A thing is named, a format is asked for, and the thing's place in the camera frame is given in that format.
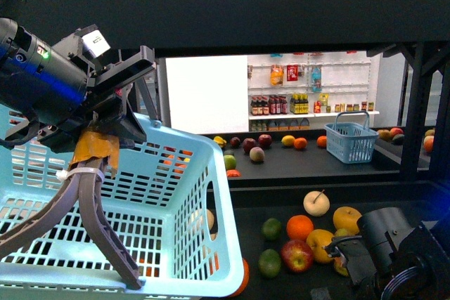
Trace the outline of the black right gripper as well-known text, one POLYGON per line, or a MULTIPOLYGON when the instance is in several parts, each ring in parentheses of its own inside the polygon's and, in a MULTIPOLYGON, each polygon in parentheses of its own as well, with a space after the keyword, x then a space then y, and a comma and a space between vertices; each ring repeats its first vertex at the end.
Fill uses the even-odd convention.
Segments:
POLYGON ((324 249, 330 258, 342 259, 353 285, 360 285, 375 275, 375 265, 361 235, 333 237, 324 249))

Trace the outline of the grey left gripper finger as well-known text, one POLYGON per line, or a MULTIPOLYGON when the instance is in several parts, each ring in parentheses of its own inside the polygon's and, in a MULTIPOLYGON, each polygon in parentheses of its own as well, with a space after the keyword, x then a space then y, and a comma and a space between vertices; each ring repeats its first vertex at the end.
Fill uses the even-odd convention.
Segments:
POLYGON ((75 205, 81 178, 92 174, 91 161, 77 163, 62 187, 34 216, 1 235, 1 259, 51 230, 75 205))
POLYGON ((88 236, 129 289, 140 289, 139 267, 105 217, 101 202, 101 186, 106 160, 89 159, 79 166, 79 213, 88 236))

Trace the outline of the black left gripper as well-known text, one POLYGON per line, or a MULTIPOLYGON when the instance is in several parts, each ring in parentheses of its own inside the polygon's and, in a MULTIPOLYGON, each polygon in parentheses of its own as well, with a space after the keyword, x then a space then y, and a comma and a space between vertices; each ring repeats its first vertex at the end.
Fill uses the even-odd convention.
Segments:
POLYGON ((47 122, 37 140, 56 153, 74 151, 85 130, 116 136, 121 148, 145 142, 128 92, 154 70, 154 51, 147 46, 130 53, 112 51, 96 25, 76 30, 53 49, 86 72, 86 93, 71 117, 47 122))

